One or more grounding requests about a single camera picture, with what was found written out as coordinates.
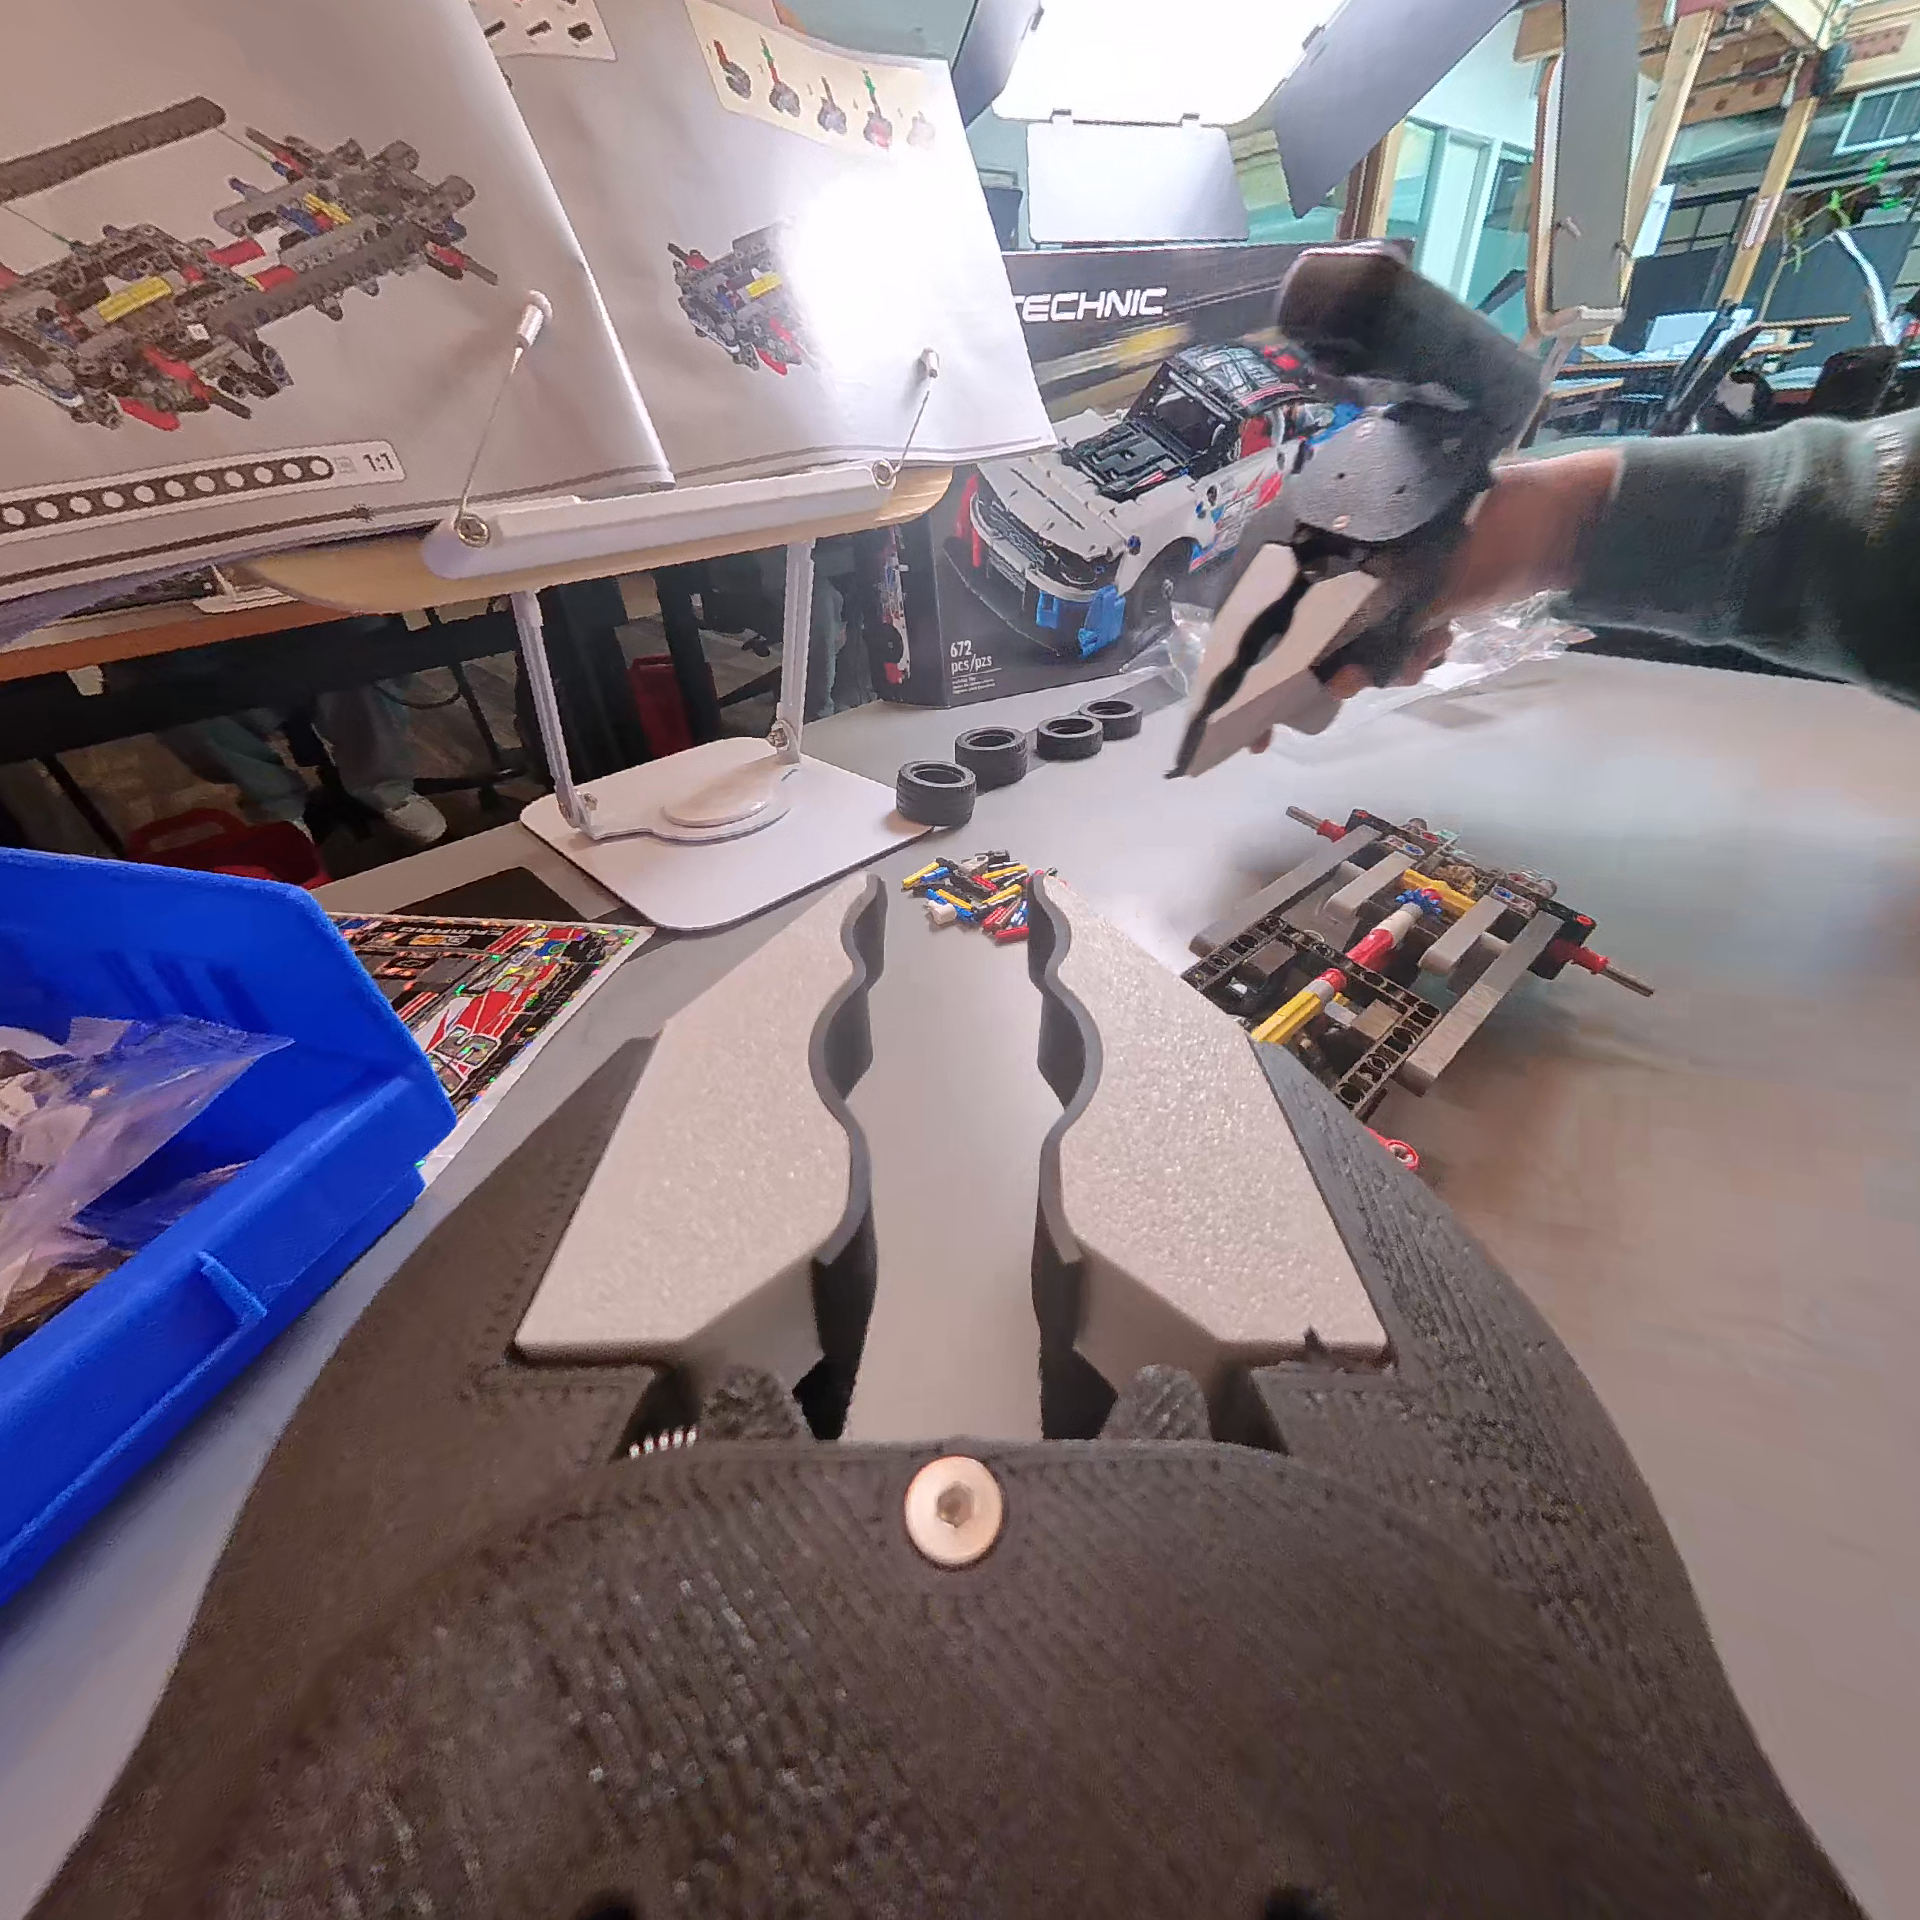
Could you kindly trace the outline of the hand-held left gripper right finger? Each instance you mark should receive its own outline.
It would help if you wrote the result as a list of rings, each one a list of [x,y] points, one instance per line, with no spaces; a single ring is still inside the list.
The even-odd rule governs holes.
[[[1030,1297],[1045,1404],[1142,1370],[1208,1404],[1279,1364],[1373,1372],[1389,1331],[1246,1031],[1059,875],[1027,898],[1039,1157]]]

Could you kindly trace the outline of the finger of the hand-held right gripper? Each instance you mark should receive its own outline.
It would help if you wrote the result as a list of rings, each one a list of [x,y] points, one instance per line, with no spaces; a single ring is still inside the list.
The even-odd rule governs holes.
[[[1319,731],[1336,706],[1319,668],[1381,619],[1386,582],[1339,573],[1304,588],[1283,634],[1261,644],[1236,691],[1212,713],[1212,760],[1249,752],[1262,731]]]
[[[1269,542],[1255,551],[1192,659],[1168,780],[1198,778],[1261,750],[1294,716],[1303,699],[1296,681],[1306,670],[1288,666],[1284,647],[1308,584],[1291,544]]]

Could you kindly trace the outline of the lego instruction booklet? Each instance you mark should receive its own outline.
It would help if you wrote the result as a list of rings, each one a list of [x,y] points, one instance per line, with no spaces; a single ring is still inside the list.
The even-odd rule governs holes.
[[[432,582],[1053,444],[949,65],[776,3],[4,3],[2,593]]]

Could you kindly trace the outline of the person's right hand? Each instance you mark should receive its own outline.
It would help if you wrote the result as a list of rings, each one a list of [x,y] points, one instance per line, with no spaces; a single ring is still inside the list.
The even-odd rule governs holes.
[[[1417,683],[1450,651],[1458,619],[1573,588],[1592,530],[1620,488],[1622,464],[1622,444],[1595,444],[1498,467],[1453,542],[1405,658],[1379,668],[1343,649],[1323,677],[1330,695],[1345,703],[1374,688]]]

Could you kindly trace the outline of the black flat pad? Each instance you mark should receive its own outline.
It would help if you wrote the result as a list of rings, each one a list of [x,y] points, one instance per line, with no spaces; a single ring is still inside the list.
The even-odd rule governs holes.
[[[524,865],[479,875],[415,899],[403,907],[412,916],[514,920],[514,922],[606,922],[628,924],[630,910],[600,901],[578,906],[552,883]]]

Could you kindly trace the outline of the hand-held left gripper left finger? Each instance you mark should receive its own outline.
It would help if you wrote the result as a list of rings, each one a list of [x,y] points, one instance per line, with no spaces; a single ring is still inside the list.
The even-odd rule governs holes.
[[[873,1056],[887,889],[851,875],[665,1021],[516,1329],[532,1364],[735,1366],[849,1404],[879,1288]]]

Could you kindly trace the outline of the clear bags of lego parts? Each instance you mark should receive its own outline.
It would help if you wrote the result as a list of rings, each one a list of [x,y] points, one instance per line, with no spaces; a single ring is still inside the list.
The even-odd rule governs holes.
[[[193,1017],[76,1017],[64,1042],[4,1027],[4,1352],[243,1172],[233,1160],[181,1173],[151,1165],[288,1046],[281,1033]]]

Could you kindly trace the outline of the black office chair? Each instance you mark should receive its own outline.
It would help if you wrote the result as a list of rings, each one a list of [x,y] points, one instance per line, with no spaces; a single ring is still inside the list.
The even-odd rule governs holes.
[[[1878,420],[1916,403],[1915,338],[1835,350],[1803,380],[1763,368],[1770,331],[1738,306],[1712,307],[1645,433],[1740,437],[1803,420]]]

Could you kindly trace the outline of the white and wooden book stand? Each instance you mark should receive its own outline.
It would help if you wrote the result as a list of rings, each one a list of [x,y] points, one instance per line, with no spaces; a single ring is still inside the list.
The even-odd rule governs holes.
[[[507,593],[535,702],[559,827],[522,824],[571,864],[674,932],[741,924],[919,836],[887,787],[804,755],[818,535],[887,524],[909,452],[943,377],[919,338],[899,448],[721,483],[578,495],[539,492],[456,508],[420,535],[336,540],[244,562],[255,582],[326,612],[388,614],[459,593]],[[762,737],[719,737],[599,780],[569,762],[540,588],[615,563],[690,563],[784,535],[780,681]]]

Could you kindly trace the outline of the wooden table with black legs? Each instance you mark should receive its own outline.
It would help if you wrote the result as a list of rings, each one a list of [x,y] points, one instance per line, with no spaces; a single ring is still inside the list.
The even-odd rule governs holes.
[[[670,658],[696,745],[762,729],[778,695],[775,549],[599,578],[540,593],[569,762],[594,778],[653,760],[628,662]],[[326,848],[412,848],[349,798],[315,727],[322,694],[399,706],[416,785],[447,836],[516,813],[551,770],[503,596],[387,616],[329,616],[268,593],[231,610],[186,598],[76,616],[4,649],[4,844],[127,853],[129,832],[193,808],[239,817],[233,785],[196,778],[160,739],[244,707],[292,713],[276,747],[306,782],[305,830]]]

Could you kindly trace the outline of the pile of small lego pieces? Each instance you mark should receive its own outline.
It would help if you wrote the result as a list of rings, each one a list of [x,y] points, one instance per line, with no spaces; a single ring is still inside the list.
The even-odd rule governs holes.
[[[996,948],[1029,941],[1035,924],[1035,889],[1059,870],[1033,865],[1004,849],[965,858],[935,858],[900,878],[899,887],[921,901],[932,929],[974,929]]]

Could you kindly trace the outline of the empty clear plastic bag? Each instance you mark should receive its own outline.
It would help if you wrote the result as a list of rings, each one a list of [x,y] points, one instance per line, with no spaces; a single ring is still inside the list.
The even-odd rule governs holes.
[[[1214,612],[1200,601],[1179,599],[1170,610],[1165,636],[1152,640],[1137,658],[1135,671],[1154,674],[1177,698],[1198,685],[1206,644],[1212,637]],[[1446,651],[1417,683],[1393,685],[1393,698],[1456,691],[1525,663],[1555,659],[1586,645],[1595,631],[1548,610],[1548,596],[1534,593],[1493,612],[1469,614],[1453,621]]]

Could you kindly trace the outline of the colourful sticker sheet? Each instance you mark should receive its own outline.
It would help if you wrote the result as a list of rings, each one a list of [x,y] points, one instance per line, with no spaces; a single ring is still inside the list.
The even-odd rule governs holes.
[[[571,920],[333,913],[454,1112],[420,1162],[432,1186],[548,1040],[653,938],[651,925]]]

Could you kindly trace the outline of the black lego set box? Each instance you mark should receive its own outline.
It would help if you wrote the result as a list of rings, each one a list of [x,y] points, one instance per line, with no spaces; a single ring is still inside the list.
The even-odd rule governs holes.
[[[1212,612],[1300,450],[1356,420],[1279,324],[1303,243],[1004,255],[1053,439],[957,466],[855,540],[875,694],[971,707],[1091,683]]]

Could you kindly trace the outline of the blue plastic bin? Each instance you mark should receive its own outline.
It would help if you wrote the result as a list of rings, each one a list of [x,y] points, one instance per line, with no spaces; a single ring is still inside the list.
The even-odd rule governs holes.
[[[420,1197],[456,1114],[316,894],[2,851],[4,1023],[199,1017],[283,1046],[124,1188],[233,1175],[2,1358],[12,1597]]]

